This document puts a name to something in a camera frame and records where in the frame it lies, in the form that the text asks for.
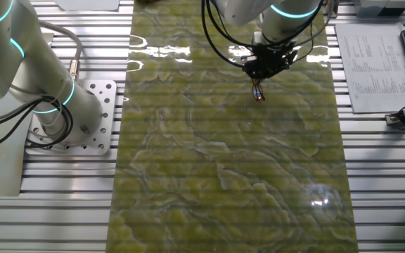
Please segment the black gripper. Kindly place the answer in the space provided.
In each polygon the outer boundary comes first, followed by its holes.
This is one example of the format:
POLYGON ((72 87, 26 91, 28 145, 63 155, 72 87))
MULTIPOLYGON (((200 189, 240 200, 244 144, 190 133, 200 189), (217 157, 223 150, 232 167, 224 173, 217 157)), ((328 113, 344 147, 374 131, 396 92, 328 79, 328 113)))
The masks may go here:
POLYGON ((296 51, 293 44, 272 48, 255 48, 253 51, 255 60, 247 60, 243 65, 243 71, 254 83, 262 79, 270 79, 280 72, 287 70, 293 64, 296 51))

